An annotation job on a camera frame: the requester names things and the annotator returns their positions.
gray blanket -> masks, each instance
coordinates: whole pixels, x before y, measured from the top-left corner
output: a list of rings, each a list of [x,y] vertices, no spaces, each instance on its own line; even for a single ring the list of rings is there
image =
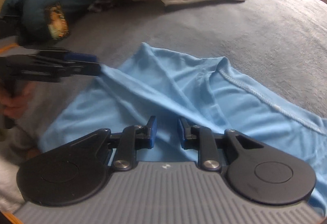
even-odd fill
[[[196,57],[226,56],[239,71],[326,117],[326,11],[319,0],[224,1],[176,11],[166,11],[160,2],[138,3],[86,15],[60,46],[96,54],[112,67],[131,56],[141,42]],[[90,80],[74,76],[61,84],[40,83],[19,124],[37,139]],[[0,149],[19,164],[25,151],[18,155],[17,148],[32,144],[17,129]]]

gray gripper base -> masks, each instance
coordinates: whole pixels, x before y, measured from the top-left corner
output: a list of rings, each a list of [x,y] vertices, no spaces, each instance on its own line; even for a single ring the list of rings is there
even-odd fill
[[[218,173],[193,162],[139,162],[112,175],[90,199],[67,207],[27,202],[15,215],[24,224],[318,224],[305,202],[268,207],[231,191]]]

orange strip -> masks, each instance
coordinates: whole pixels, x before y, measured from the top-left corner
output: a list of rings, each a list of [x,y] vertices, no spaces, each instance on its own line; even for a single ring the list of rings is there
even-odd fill
[[[16,218],[13,214],[4,212],[2,213],[12,224],[23,224],[18,218]]]
[[[17,43],[12,43],[10,45],[7,45],[7,46],[0,49],[0,54],[5,53],[6,51],[8,51],[8,50],[10,50],[12,48],[16,48],[16,47],[19,47],[19,45]]]

metal screw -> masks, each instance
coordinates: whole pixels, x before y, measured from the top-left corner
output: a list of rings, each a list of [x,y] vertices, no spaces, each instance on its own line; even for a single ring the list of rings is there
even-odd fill
[[[207,169],[216,169],[220,166],[220,163],[218,161],[215,160],[206,160],[203,165],[207,168]]]
[[[130,163],[127,160],[116,160],[113,165],[119,169],[126,169],[130,166]]]

light blue fabric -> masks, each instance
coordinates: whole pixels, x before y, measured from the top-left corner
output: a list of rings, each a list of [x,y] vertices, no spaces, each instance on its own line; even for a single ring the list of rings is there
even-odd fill
[[[139,151],[138,160],[197,159],[195,151],[180,147],[179,115],[217,133],[236,129],[308,162],[317,175],[310,203],[326,213],[327,120],[241,74],[225,57],[198,59],[143,44],[119,69],[103,66],[103,74],[50,126],[39,147],[48,151],[99,128],[121,132],[146,124],[151,115],[158,118],[155,147]]]

